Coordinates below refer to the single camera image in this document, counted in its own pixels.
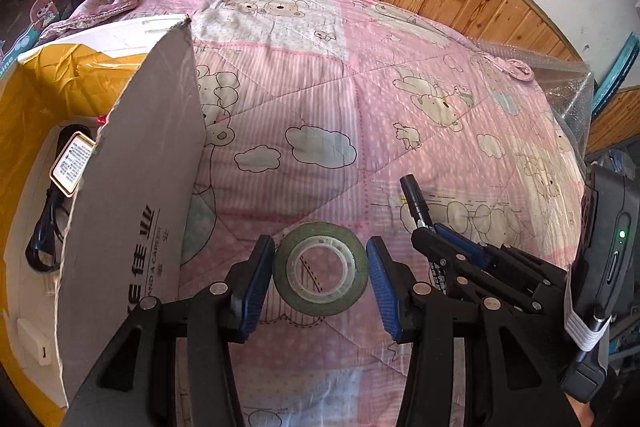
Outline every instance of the green tape roll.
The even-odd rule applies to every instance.
[[[324,247],[342,262],[342,277],[331,291],[316,293],[300,281],[296,265],[306,250]],[[316,221],[287,233],[273,262],[273,282],[282,299],[293,309],[313,317],[342,313],[360,298],[369,280],[367,254],[353,232],[333,223]]]

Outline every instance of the plastic sheet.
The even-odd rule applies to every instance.
[[[567,62],[528,50],[471,39],[484,52],[496,57],[517,58],[526,62],[534,72],[538,85],[572,143],[578,164],[584,165],[587,139],[591,125],[591,102],[594,80],[584,62]]]
[[[594,163],[610,171],[626,176],[630,180],[636,179],[636,164],[626,152],[620,149],[605,151]]]

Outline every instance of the pink cloth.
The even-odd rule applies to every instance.
[[[277,243],[318,220],[363,244],[381,235],[429,280],[398,184],[410,172],[434,221],[572,260],[582,180],[571,146],[537,83],[462,35],[372,0],[140,0],[125,17],[167,12],[192,17],[207,125],[181,297],[224,279],[261,233]],[[309,288],[335,275],[321,257],[300,269]],[[272,283],[257,331],[231,354],[248,425],[382,427],[396,423],[410,346],[385,333],[370,287],[348,311],[310,317]],[[179,372],[188,425],[183,360]],[[454,401],[462,414],[459,390]]]
[[[93,28],[113,16],[133,10],[136,6],[138,0],[85,0],[69,19],[47,26],[40,35],[38,44]]]

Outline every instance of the cloud print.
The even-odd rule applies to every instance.
[[[502,158],[505,155],[504,147],[495,136],[479,134],[476,138],[478,139],[478,147],[489,158]]]
[[[241,171],[263,172],[280,167],[280,156],[280,151],[266,145],[258,145],[258,147],[236,154],[234,160]]]
[[[326,169],[339,169],[356,161],[356,150],[348,136],[337,131],[303,125],[289,127],[285,138],[293,158],[302,163],[315,163]]]

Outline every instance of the blue object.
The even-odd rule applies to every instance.
[[[449,227],[445,227],[442,223],[436,223],[433,225],[440,237],[444,237],[450,243],[456,245],[460,250],[465,251],[471,256],[471,262],[479,267],[481,270],[486,270],[489,266],[484,254],[482,254],[482,247],[473,241],[467,239],[463,235],[454,232]]]
[[[611,162],[613,163],[613,167],[618,174],[625,175],[625,165],[623,159],[623,152],[617,149],[609,150],[609,156],[611,158]]]
[[[607,76],[593,95],[591,120],[602,112],[620,85],[625,81],[631,66],[636,61],[638,52],[640,52],[640,38],[635,33],[631,33],[609,73],[607,73]]]
[[[247,286],[247,291],[244,293],[244,298],[241,303],[242,320],[238,330],[245,340],[255,331],[255,328],[258,325],[258,320],[260,320],[264,298],[267,295],[269,283],[271,282],[273,258],[275,253],[275,245],[273,244],[273,240],[269,238],[262,251],[260,259],[258,260],[258,264],[251,277],[251,281]]]
[[[373,287],[373,293],[378,302],[378,311],[382,318],[385,331],[391,335],[393,340],[398,342],[402,335],[402,327],[398,317],[398,296],[391,286],[389,277],[378,253],[378,248],[372,239],[367,241],[367,257],[369,258],[369,280]]]

